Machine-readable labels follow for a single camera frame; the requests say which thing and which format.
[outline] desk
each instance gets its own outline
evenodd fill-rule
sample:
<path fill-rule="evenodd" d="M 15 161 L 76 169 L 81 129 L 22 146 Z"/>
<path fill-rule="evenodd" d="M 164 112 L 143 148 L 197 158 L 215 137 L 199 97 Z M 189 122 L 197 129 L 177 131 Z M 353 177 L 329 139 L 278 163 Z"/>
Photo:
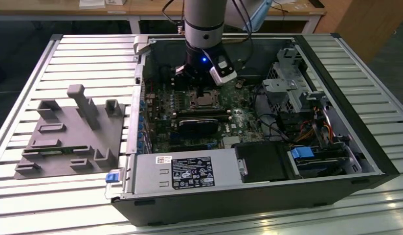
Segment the desk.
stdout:
<path fill-rule="evenodd" d="M 79 0 L 0 0 L 0 21 L 128 21 L 131 4 L 81 10 Z"/>
<path fill-rule="evenodd" d="M 168 0 L 133 0 L 131 5 L 131 28 L 133 33 L 141 33 L 139 21 L 165 20 L 161 9 Z M 316 8 L 309 0 L 298 0 L 296 3 L 284 4 L 284 10 L 289 11 L 282 15 L 282 11 L 270 8 L 266 21 L 306 21 L 302 33 L 313 33 L 321 17 L 326 14 L 325 8 Z M 176 0 L 167 9 L 167 14 L 173 20 L 181 19 L 183 0 Z"/>
<path fill-rule="evenodd" d="M 101 9 L 80 10 L 79 0 L 0 0 L 0 21 L 129 21 L 135 34 L 140 34 L 139 21 L 165 20 L 161 9 L 167 0 L 128 0 L 125 5 L 107 5 Z M 173 20 L 181 19 L 183 0 L 176 0 L 167 13 Z M 306 21 L 304 33 L 313 33 L 321 17 L 326 14 L 324 8 L 314 8 L 309 0 L 284 4 L 289 11 L 270 9 L 266 21 Z"/>

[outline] black cable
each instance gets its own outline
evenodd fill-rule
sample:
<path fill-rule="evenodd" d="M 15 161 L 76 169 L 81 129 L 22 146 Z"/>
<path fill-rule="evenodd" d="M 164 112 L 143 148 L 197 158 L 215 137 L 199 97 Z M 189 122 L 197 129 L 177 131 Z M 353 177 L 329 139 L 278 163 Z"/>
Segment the black cable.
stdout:
<path fill-rule="evenodd" d="M 253 108 L 256 108 L 256 102 L 257 102 L 257 96 L 258 96 L 260 89 L 261 89 L 261 85 L 258 85 L 255 89 L 255 98 L 253 98 L 253 103 L 251 104 L 251 106 Z"/>
<path fill-rule="evenodd" d="M 278 3 L 277 3 L 278 4 Z M 273 7 L 272 6 L 272 8 L 274 8 L 276 10 L 280 10 L 281 11 L 281 9 L 280 8 L 277 8 L 277 7 Z M 286 13 L 289 13 L 290 11 L 288 11 L 288 10 L 282 10 L 284 12 L 286 12 Z"/>
<path fill-rule="evenodd" d="M 297 144 L 297 142 L 293 141 L 293 140 L 286 136 L 286 134 L 285 134 L 281 130 L 278 130 L 276 127 L 272 126 L 273 123 L 272 123 L 272 124 L 268 124 L 261 118 L 258 119 L 258 121 L 260 121 L 261 124 L 264 124 L 269 129 L 272 129 L 273 131 L 276 131 L 286 142 L 289 142 L 289 143 L 296 143 L 296 144 Z"/>
<path fill-rule="evenodd" d="M 168 3 L 165 4 L 165 6 L 163 7 L 163 15 L 165 16 L 165 18 L 168 19 L 169 22 L 172 22 L 175 25 L 179 25 L 176 21 L 172 20 L 172 18 L 167 15 L 165 10 L 168 8 L 168 6 L 172 4 L 175 0 L 169 0 Z"/>
<path fill-rule="evenodd" d="M 184 26 L 184 4 L 185 4 L 185 0 L 183 0 L 183 7 L 181 7 L 181 24 Z"/>
<path fill-rule="evenodd" d="M 277 117 L 278 117 L 276 114 L 261 114 L 261 115 L 258 116 L 258 118 L 261 118 L 262 116 L 270 116 L 272 118 L 277 118 Z"/>
<path fill-rule="evenodd" d="M 280 7 L 281 7 L 281 9 L 278 9 L 276 7 L 273 7 L 273 8 L 281 10 L 281 12 L 282 12 L 282 21 L 281 21 L 281 26 L 280 26 L 280 31 L 282 31 L 282 26 L 284 26 L 284 22 L 285 22 L 285 18 L 286 18 L 286 14 L 285 14 L 286 11 L 282 9 L 282 5 L 276 0 L 273 2 L 276 2 L 280 5 Z"/>
<path fill-rule="evenodd" d="M 244 16 L 243 16 L 243 12 L 241 12 L 241 10 L 240 10 L 239 4 L 236 3 L 236 0 L 233 0 L 233 4 L 235 4 L 235 6 L 236 6 L 236 11 L 239 12 L 239 15 L 240 15 L 240 17 L 241 17 L 241 19 L 243 19 L 243 21 L 244 21 L 244 24 L 245 24 L 248 36 L 247 36 L 247 38 L 243 40 L 243 42 L 247 42 L 248 39 L 249 39 L 251 36 L 252 36 L 252 35 L 251 35 L 251 30 L 249 30 L 249 28 L 248 28 L 248 22 L 247 22 L 247 20 L 245 20 L 245 18 L 244 18 Z"/>
<path fill-rule="evenodd" d="M 248 63 L 248 61 L 252 59 L 253 57 L 253 54 L 255 54 L 255 42 L 253 42 L 253 21 L 252 21 L 252 18 L 249 16 L 249 13 L 248 13 L 248 10 L 247 10 L 247 7 L 245 7 L 245 4 L 243 2 L 243 0 L 240 0 L 240 3 L 243 5 L 243 8 L 244 8 L 244 11 L 245 11 L 245 14 L 248 16 L 248 20 L 249 20 L 249 29 L 247 28 L 248 32 L 249 32 L 249 40 L 251 40 L 251 50 L 249 50 L 249 54 L 248 54 L 248 57 L 243 63 L 243 66 L 245 66 L 245 64 Z"/>

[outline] white sticker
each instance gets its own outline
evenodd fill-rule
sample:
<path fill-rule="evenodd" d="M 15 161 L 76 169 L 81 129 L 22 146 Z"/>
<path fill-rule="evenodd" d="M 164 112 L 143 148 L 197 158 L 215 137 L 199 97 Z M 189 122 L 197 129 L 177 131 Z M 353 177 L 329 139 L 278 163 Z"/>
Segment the white sticker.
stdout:
<path fill-rule="evenodd" d="M 171 163 L 172 159 L 173 159 L 173 156 L 157 156 L 156 164 Z"/>
<path fill-rule="evenodd" d="M 125 11 L 108 11 L 108 14 L 125 14 Z"/>

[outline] power supply label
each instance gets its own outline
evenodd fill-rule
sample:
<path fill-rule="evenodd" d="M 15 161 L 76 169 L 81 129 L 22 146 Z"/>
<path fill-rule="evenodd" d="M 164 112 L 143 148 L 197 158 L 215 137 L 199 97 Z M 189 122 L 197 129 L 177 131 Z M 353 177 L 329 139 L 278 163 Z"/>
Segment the power supply label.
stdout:
<path fill-rule="evenodd" d="M 173 188 L 203 188 L 215 186 L 211 157 L 172 159 Z"/>

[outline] metal table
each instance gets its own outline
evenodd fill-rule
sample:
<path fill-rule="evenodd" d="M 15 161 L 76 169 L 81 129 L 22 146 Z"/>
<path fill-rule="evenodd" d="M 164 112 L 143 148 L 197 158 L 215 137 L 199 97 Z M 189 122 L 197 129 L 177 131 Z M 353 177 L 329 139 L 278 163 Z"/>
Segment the metal table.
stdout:
<path fill-rule="evenodd" d="M 65 35 L 50 42 L 0 130 L 0 235 L 402 234 L 403 106 L 342 39 L 325 34 L 309 35 L 306 40 L 402 173 L 397 179 L 330 206 L 140 228 L 129 224 L 105 198 L 105 174 L 14 180 L 42 99 L 75 105 L 65 88 L 76 83 L 87 87 L 85 95 L 96 104 L 111 98 L 128 104 L 139 92 L 135 36 Z M 121 153 L 127 150 L 129 115 L 127 107 Z"/>

